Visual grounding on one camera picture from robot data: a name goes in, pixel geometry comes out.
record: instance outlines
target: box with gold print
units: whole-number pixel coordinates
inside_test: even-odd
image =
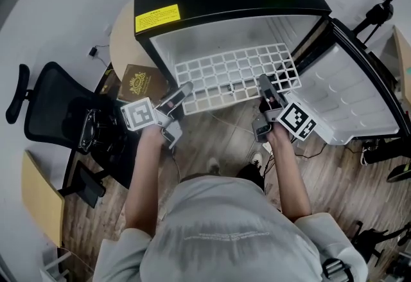
[[[156,104],[167,93],[168,82],[155,67],[127,65],[118,99],[133,102],[149,97]]]

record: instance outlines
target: gold emblem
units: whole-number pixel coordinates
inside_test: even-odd
[[[136,73],[130,80],[130,90],[132,93],[141,94],[141,89],[143,88],[144,81],[146,80],[146,73]]]

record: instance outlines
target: gray t-shirt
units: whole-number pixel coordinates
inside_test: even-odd
[[[192,179],[176,187],[153,239],[126,229],[118,242],[103,241],[93,281],[322,281],[323,238],[331,238],[333,257],[348,254],[345,262],[359,267],[356,281],[365,281],[365,263],[331,216],[301,219],[291,223],[250,181]],[[304,229],[318,236],[316,245]]]

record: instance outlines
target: white wire rack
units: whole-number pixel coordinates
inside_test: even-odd
[[[177,83],[193,82],[183,103],[185,115],[215,110],[260,97],[258,77],[272,76],[279,93],[301,87],[285,44],[252,47],[175,65]]]

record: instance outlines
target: mini fridge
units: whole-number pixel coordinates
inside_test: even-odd
[[[186,115],[259,97],[265,73],[331,145],[408,136],[380,62],[330,13],[325,0],[134,0],[133,23],[171,86],[193,82]]]

